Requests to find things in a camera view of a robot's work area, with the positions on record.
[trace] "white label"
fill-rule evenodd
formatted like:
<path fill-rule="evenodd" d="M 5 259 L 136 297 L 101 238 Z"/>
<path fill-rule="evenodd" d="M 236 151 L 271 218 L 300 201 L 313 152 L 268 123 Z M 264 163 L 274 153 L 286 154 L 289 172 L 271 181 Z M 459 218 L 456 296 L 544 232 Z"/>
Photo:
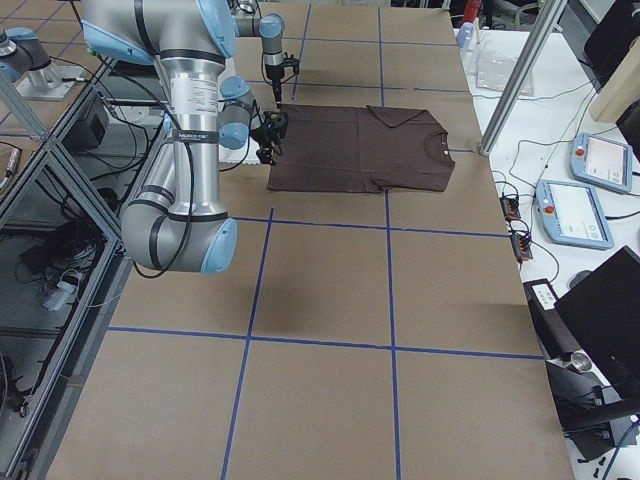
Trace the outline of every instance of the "white label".
<path fill-rule="evenodd" d="M 172 78 L 171 100 L 177 115 L 218 116 L 218 84 L 198 78 Z"/>
<path fill-rule="evenodd" d="M 534 285 L 533 293 L 538 297 L 538 301 L 542 305 L 542 308 L 545 310 L 553 310 L 554 304 L 556 303 L 556 297 L 553 296 L 553 293 L 549 289 L 549 286 L 546 284 Z"/>
<path fill-rule="evenodd" d="M 565 237 L 599 242 L 603 240 L 589 190 L 552 184 L 551 196 L 560 222 L 560 231 Z"/>
<path fill-rule="evenodd" d="M 590 137 L 585 172 L 592 177 L 621 184 L 624 182 L 625 154 L 621 145 Z"/>

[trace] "blue joint cap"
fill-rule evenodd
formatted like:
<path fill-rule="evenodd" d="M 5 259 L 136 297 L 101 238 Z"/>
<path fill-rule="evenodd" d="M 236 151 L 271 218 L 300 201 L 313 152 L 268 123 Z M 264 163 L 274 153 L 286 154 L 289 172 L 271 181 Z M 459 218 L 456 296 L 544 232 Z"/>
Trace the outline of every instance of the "blue joint cap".
<path fill-rule="evenodd" d="M 116 37 L 86 20 L 82 20 L 82 25 L 84 41 L 96 52 L 137 65 L 153 65 L 151 54 L 137 45 Z"/>
<path fill-rule="evenodd" d="M 17 82 L 20 78 L 20 72 L 14 70 L 11 65 L 5 62 L 0 62 L 0 72 L 2 72 L 11 83 Z"/>
<path fill-rule="evenodd" d="M 276 38 L 284 32 L 284 20 L 277 13 L 270 13 L 260 19 L 260 36 L 264 38 Z"/>
<path fill-rule="evenodd" d="M 11 40 L 37 40 L 38 37 L 30 28 L 16 27 L 5 31 Z"/>
<path fill-rule="evenodd" d="M 220 85 L 220 94 L 222 95 L 222 98 L 226 100 L 241 97 L 242 95 L 249 93 L 250 90 L 251 89 L 247 82 L 238 75 L 227 78 L 222 82 L 222 85 Z"/>
<path fill-rule="evenodd" d="M 196 0 L 200 17 L 216 48 L 225 58 L 236 54 L 238 25 L 231 16 L 227 2 L 220 0 Z"/>
<path fill-rule="evenodd" d="M 238 223 L 227 218 L 218 229 L 202 261 L 200 273 L 222 273 L 231 264 L 238 243 Z"/>
<path fill-rule="evenodd" d="M 249 138 L 249 127 L 244 123 L 227 123 L 220 129 L 220 145 L 231 150 L 239 150 Z"/>

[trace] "brown t-shirt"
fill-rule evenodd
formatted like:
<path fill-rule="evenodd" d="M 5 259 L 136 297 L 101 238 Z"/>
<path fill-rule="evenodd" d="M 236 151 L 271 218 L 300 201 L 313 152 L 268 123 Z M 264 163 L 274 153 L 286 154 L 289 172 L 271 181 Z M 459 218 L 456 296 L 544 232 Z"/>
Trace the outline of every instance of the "brown t-shirt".
<path fill-rule="evenodd" d="M 268 188 L 442 192 L 455 166 L 447 131 L 427 110 L 284 105 L 289 127 Z"/>

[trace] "cardboard sheet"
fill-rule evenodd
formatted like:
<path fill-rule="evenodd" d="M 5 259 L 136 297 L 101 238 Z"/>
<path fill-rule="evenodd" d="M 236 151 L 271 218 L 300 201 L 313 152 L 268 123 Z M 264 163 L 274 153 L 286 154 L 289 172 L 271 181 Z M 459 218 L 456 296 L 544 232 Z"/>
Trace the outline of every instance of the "cardboard sheet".
<path fill-rule="evenodd" d="M 301 58 L 285 102 L 438 109 L 449 187 L 223 174 L 231 269 L 130 278 L 49 480 L 572 478 L 448 16 L 362 8 L 263 5 Z"/>

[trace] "red object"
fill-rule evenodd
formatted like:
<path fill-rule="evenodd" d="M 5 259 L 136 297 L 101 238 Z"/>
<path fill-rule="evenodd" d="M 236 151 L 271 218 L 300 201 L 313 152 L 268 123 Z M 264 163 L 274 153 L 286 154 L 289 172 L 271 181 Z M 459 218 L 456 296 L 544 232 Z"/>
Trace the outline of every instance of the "red object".
<path fill-rule="evenodd" d="M 480 12 L 480 5 L 482 4 L 481 0 L 469 0 L 467 2 L 467 6 L 464 9 L 464 17 L 462 18 L 462 23 L 471 22 L 476 19 L 478 13 Z"/>

